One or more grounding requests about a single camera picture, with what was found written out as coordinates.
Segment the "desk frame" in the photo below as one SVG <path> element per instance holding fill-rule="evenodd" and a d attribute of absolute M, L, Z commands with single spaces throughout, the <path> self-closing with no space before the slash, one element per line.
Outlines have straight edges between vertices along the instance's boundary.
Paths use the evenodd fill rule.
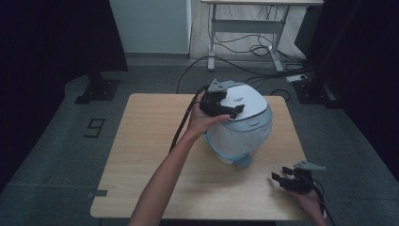
<path fill-rule="evenodd" d="M 259 34 L 273 34 L 276 35 L 272 46 L 268 46 L 270 56 L 272 57 L 273 63 L 276 67 L 277 72 L 283 72 L 284 69 L 281 65 L 281 59 L 277 52 L 279 47 L 279 41 L 281 39 L 282 31 L 287 20 L 290 6 L 294 5 L 322 5 L 323 1 L 277 1 L 277 0 L 264 0 L 264 1 L 210 1 L 201 0 L 202 3 L 212 5 L 212 19 L 211 19 L 211 43 L 208 47 L 208 70 L 213 71 L 215 69 L 215 33 L 216 32 L 230 32 L 230 33 L 259 33 Z M 252 21 L 252 20 L 218 20 L 216 18 L 217 5 L 275 5 L 285 6 L 282 17 L 279 21 L 268 20 L 268 21 Z"/>

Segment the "finger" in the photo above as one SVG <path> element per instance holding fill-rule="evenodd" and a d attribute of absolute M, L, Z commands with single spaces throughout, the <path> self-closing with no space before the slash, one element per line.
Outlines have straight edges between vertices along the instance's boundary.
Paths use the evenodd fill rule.
<path fill-rule="evenodd" d="M 227 121 L 229 119 L 230 119 L 230 115 L 218 115 L 218 116 L 212 117 L 210 119 L 210 123 L 211 124 L 216 124 L 216 123 L 219 123 L 219 122 Z"/>
<path fill-rule="evenodd" d="M 293 191 L 293 190 L 290 190 L 290 189 L 287 189 L 287 188 L 284 188 L 284 191 L 287 192 L 288 194 L 294 196 L 294 197 L 300 196 L 300 194 L 297 193 L 296 191 Z"/>
<path fill-rule="evenodd" d="M 200 102 L 200 100 L 202 99 L 202 97 L 203 97 L 204 94 L 205 94 L 205 91 L 202 91 L 202 92 L 197 96 L 196 102 Z"/>

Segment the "wall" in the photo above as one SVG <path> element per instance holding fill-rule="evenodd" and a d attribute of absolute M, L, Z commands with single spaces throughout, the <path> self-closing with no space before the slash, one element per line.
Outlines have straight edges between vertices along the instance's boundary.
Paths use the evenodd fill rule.
<path fill-rule="evenodd" d="M 188 54 L 191 0 L 110 0 L 125 53 Z"/>

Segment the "hand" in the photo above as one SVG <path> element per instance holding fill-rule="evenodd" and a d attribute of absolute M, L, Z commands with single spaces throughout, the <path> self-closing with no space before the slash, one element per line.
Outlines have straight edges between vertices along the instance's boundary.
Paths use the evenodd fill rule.
<path fill-rule="evenodd" d="M 211 117 L 200 110 L 200 100 L 202 99 L 203 94 L 204 92 L 198 95 L 197 100 L 194 103 L 193 109 L 191 110 L 190 121 L 186 129 L 186 132 L 191 132 L 195 138 L 200 137 L 212 125 L 226 121 L 230 118 L 230 115 Z"/>
<path fill-rule="evenodd" d="M 284 189 L 288 194 L 292 195 L 299 202 L 303 210 L 311 217 L 313 225 L 327 225 L 324 219 L 324 213 L 320 209 L 320 199 L 314 190 L 308 194 L 302 195 L 289 189 Z"/>

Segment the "table leg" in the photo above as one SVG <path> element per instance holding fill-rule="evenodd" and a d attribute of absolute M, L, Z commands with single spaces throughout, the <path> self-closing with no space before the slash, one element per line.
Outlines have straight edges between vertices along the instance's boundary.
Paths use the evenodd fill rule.
<path fill-rule="evenodd" d="M 284 71 L 284 69 L 282 68 L 280 57 L 279 57 L 279 54 L 277 53 L 277 50 L 279 47 L 279 40 L 281 39 L 282 31 L 284 30 L 284 26 L 285 26 L 289 11 L 290 11 L 290 6 L 287 6 L 282 14 L 282 18 L 279 23 L 279 31 L 276 34 L 276 38 L 273 42 L 273 45 L 269 46 L 270 56 L 272 57 L 273 62 L 276 67 L 276 70 L 278 72 Z"/>
<path fill-rule="evenodd" d="M 208 52 L 208 71 L 215 69 L 215 22 L 216 22 L 216 4 L 212 4 L 212 19 L 211 19 L 211 43 L 209 44 Z"/>

